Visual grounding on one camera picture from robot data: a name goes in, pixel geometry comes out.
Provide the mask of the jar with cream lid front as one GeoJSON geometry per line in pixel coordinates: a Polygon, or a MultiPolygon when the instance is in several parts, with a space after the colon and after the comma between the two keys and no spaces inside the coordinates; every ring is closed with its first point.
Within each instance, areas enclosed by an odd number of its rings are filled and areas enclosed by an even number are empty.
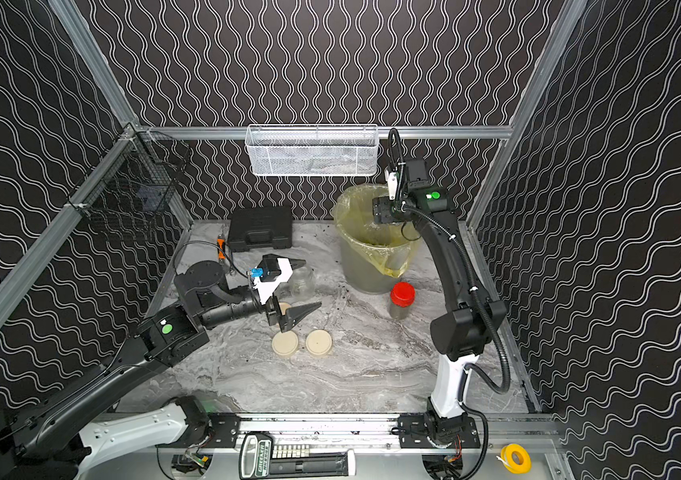
{"type": "Polygon", "coordinates": [[[316,294],[316,278],[314,278],[314,270],[308,266],[302,266],[292,272],[290,281],[288,282],[290,288],[290,295],[296,301],[310,300],[316,294]]]}

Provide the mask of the cream lid of back jar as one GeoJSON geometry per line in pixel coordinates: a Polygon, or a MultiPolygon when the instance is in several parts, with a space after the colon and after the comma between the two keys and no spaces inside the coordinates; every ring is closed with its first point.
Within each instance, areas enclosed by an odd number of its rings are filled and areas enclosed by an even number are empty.
{"type": "Polygon", "coordinates": [[[300,349],[300,339],[292,331],[277,333],[272,338],[272,351],[280,358],[290,358],[300,349]]]}

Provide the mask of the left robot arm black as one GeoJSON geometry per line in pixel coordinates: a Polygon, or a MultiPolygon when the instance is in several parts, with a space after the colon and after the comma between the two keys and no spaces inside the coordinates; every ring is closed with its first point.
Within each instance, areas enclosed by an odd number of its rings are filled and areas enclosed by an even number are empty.
{"type": "Polygon", "coordinates": [[[305,265],[266,254],[246,285],[232,288],[218,262],[192,264],[174,278],[176,302],[136,324],[114,357],[37,406],[0,415],[0,479],[76,479],[148,446],[204,443],[210,416],[192,396],[117,420],[99,417],[207,344],[222,324],[258,314],[282,332],[292,330],[320,303],[282,309],[276,290],[305,265]]]}

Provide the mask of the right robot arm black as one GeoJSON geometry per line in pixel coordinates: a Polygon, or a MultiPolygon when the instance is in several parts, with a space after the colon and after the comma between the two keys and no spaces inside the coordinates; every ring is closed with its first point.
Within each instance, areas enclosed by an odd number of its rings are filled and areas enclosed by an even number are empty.
{"type": "Polygon", "coordinates": [[[386,169],[388,193],[373,200],[376,224],[412,223],[436,266],[446,313],[431,322],[440,353],[437,385],[425,414],[424,436],[438,446],[472,432],[480,413],[466,402],[466,387],[477,376],[498,394],[512,383],[511,364],[499,330],[508,314],[480,280],[460,232],[450,193],[427,178],[426,162],[392,160],[386,169]]]}

